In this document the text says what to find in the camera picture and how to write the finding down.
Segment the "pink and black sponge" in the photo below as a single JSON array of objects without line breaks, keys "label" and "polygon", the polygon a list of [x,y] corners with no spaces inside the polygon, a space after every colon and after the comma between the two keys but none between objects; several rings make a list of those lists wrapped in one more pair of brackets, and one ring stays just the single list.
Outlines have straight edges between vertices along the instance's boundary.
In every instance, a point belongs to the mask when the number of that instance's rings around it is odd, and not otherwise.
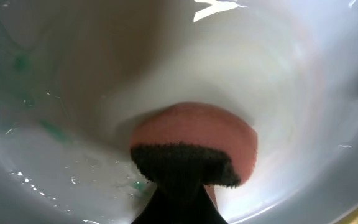
[{"label": "pink and black sponge", "polygon": [[239,187],[252,175],[257,133],[243,119],[206,103],[179,103],[135,128],[131,159],[169,201],[186,206],[206,185]]}]

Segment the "light blue plate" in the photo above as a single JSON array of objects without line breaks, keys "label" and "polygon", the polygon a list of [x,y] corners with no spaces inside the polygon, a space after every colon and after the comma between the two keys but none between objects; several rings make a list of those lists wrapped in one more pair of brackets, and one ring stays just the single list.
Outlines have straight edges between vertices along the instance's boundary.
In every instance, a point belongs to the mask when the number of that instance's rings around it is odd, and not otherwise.
[{"label": "light blue plate", "polygon": [[131,131],[184,101],[258,134],[225,221],[358,208],[358,1],[0,1],[0,223],[132,222]]}]

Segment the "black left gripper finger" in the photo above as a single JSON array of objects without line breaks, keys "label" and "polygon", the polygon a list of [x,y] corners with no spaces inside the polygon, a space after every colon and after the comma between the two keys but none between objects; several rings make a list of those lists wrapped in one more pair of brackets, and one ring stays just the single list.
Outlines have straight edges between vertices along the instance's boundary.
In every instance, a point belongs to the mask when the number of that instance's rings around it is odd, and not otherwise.
[{"label": "black left gripper finger", "polygon": [[157,187],[132,224],[227,224],[227,221],[202,186],[195,197],[185,203],[170,199]]}]

